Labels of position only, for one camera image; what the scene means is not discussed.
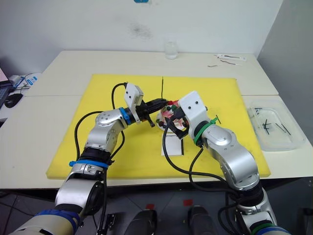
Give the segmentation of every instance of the gray floor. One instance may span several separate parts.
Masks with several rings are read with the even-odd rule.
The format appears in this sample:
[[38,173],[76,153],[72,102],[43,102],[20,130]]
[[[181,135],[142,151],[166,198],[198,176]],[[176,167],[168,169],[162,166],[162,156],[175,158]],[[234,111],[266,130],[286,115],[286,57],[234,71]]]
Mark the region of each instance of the gray floor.
[[[299,208],[312,208],[312,178],[303,178],[287,185],[268,191],[268,197],[277,217],[278,224],[296,234],[296,217]],[[0,202],[12,205],[16,196],[8,195],[0,198]],[[216,213],[224,205],[224,194],[207,193],[197,190],[191,191],[166,191],[154,193],[132,193],[110,198],[107,212],[117,213],[118,221],[114,230],[109,234],[122,235],[132,218],[147,204],[154,204],[158,213],[157,235],[187,235],[189,234],[186,224],[188,206],[183,205],[183,201],[192,199],[194,205],[204,206],[212,216],[219,234],[225,234],[217,222]],[[31,214],[36,214],[45,209],[53,208],[52,202],[18,196],[15,207]],[[3,235],[4,226],[8,218],[10,208],[0,205],[0,234]],[[5,233],[9,234],[26,222],[30,216],[13,210]],[[93,235],[95,226],[91,217],[84,221],[85,225],[79,228],[78,235]]]

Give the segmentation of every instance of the white table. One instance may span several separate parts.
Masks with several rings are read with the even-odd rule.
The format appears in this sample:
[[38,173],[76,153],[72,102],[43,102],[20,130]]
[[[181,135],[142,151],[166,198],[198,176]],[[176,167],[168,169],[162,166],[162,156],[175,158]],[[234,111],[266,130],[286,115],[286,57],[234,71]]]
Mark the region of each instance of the white table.
[[[236,77],[247,107],[257,98],[281,100],[255,57],[245,56],[247,62],[242,62],[242,66],[232,66],[218,62],[213,54],[183,53],[170,61],[163,53],[154,52],[61,52],[0,128],[0,188],[60,187],[63,180],[48,180],[45,172],[93,73]],[[207,67],[212,64],[222,65]],[[264,152],[271,170],[268,178],[313,176],[312,153],[308,140],[297,150]],[[108,180],[108,185],[187,181]]]

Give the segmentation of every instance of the green cable tie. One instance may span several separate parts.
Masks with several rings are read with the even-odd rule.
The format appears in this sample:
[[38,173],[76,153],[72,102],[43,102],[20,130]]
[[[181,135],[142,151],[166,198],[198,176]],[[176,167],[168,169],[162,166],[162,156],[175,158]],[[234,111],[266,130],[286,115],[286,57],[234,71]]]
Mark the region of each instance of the green cable tie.
[[200,136],[202,135],[202,133],[205,131],[205,129],[206,129],[207,127],[209,127],[210,125],[215,124],[215,122],[216,122],[217,119],[218,119],[218,118],[216,117],[216,118],[210,120],[209,123],[207,123],[206,125],[204,125],[204,126],[200,129],[200,131],[196,134],[196,136],[195,136],[195,138],[194,138],[194,144],[195,144],[195,145],[197,145],[197,141],[198,141],[198,139],[200,138]]
[[259,230],[263,228],[272,227],[272,226],[275,226],[275,225],[273,225],[272,223],[261,224],[252,230],[251,235],[255,235]]

